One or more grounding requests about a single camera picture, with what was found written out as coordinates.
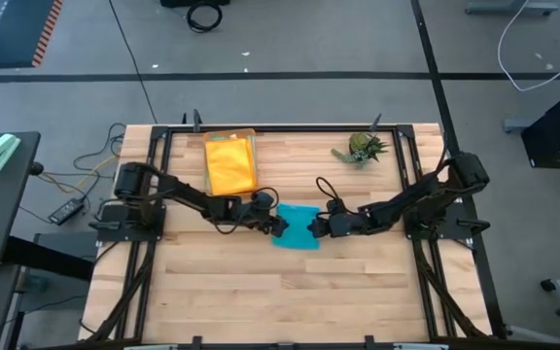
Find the orange and black striped mat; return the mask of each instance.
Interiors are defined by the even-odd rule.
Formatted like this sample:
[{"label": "orange and black striped mat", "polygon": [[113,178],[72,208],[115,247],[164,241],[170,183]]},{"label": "orange and black striped mat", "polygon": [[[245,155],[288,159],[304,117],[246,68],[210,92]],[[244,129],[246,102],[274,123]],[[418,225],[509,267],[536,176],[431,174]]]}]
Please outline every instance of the orange and black striped mat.
[{"label": "orange and black striped mat", "polygon": [[7,0],[0,7],[0,68],[42,64],[62,0]]}]

